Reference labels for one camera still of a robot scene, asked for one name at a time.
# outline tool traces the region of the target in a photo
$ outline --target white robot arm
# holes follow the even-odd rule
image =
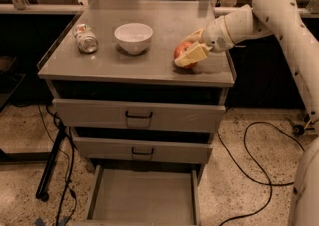
[[[283,51],[314,127],[319,134],[319,43],[302,22],[296,0],[252,0],[221,16],[186,40],[223,52],[235,44],[273,34]],[[193,62],[207,55],[194,56]],[[183,61],[175,60],[180,66]],[[294,184],[289,226],[319,225],[319,138],[303,154]]]

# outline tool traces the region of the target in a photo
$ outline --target red apple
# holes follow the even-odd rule
[[[178,58],[183,52],[185,52],[190,46],[192,45],[192,42],[190,41],[184,41],[182,43],[180,43],[174,53],[173,53],[173,56],[174,58]],[[197,63],[191,63],[191,64],[188,64],[186,66],[183,66],[182,68],[185,68],[185,69],[191,69],[192,67],[194,67]]]

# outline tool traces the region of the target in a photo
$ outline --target cabinet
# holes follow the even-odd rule
[[[192,70],[177,69],[172,53],[213,18],[208,2],[97,0],[77,23],[92,27],[99,50],[81,54],[70,31],[40,63],[80,155],[96,161],[87,220],[74,225],[200,224],[197,185],[235,72],[226,53]],[[154,31],[140,55],[115,43],[127,22]]]

